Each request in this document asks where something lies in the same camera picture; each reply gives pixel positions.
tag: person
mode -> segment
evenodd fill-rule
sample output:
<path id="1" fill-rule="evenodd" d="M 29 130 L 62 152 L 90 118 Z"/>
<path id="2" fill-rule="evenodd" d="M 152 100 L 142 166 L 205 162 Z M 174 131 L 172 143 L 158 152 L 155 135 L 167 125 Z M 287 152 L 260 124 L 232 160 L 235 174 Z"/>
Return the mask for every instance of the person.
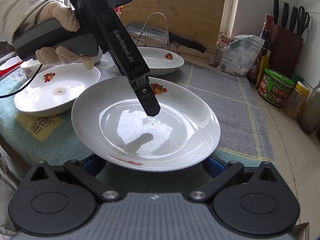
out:
<path id="1" fill-rule="evenodd" d="M 12 44 L 19 35 L 49 19 L 56 18 L 68 31 L 76 32 L 80 24 L 74 11 L 58 0 L 0 0 L 0 41 Z M 37 59 L 44 65 L 62 65 L 79 59 L 87 69 L 93 68 L 93 58 L 74 54 L 65 47 L 44 47 L 36 51 Z"/>

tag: cutting board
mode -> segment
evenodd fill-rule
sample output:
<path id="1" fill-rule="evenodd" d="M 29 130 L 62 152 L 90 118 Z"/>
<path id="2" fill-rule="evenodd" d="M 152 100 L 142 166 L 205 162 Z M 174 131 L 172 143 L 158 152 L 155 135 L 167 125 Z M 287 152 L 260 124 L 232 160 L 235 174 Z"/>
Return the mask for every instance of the cutting board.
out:
<path id="1" fill-rule="evenodd" d="M 124 5 L 121 20 L 145 23 L 154 12 L 163 13 L 169 31 L 201 43 L 214 52 L 218 39 L 224 0 L 133 0 Z M 148 25 L 166 30 L 161 15 L 153 15 Z"/>

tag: white sleeve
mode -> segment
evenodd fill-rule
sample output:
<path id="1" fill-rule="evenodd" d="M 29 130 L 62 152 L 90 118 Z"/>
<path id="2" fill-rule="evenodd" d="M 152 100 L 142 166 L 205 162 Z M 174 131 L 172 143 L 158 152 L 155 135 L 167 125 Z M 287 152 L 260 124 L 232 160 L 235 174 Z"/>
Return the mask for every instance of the white sleeve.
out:
<path id="1" fill-rule="evenodd" d="M 56 0 L 0 0 L 0 41 L 12 44 L 15 32 L 32 28 L 38 13 L 51 1 Z"/>

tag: knife block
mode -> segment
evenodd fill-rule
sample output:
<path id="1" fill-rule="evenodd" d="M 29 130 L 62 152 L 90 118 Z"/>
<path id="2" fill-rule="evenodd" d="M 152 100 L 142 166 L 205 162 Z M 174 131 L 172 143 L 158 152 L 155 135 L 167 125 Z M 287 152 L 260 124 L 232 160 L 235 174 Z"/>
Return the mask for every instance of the knife block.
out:
<path id="1" fill-rule="evenodd" d="M 273 24 L 271 29 L 271 55 L 269 68 L 290 78 L 302 49 L 302 38 L 288 29 Z"/>

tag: white glove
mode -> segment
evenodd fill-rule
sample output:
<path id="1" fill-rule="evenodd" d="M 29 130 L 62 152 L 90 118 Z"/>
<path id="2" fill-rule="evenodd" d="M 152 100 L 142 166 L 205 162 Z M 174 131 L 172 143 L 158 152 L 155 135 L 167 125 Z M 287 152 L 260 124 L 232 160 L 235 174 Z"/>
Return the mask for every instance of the white glove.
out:
<path id="1" fill-rule="evenodd" d="M 76 32 L 80 28 L 80 24 L 76 19 L 76 14 L 61 2 L 52 1 L 43 7 L 37 16 L 36 24 L 43 23 L 52 18 L 56 18 L 68 31 Z M 82 60 L 87 69 L 92 69 L 94 65 L 93 57 L 80 56 L 65 47 L 57 47 L 56 49 L 44 47 L 36 51 L 37 59 L 43 65 L 62 65 L 70 64 Z"/>

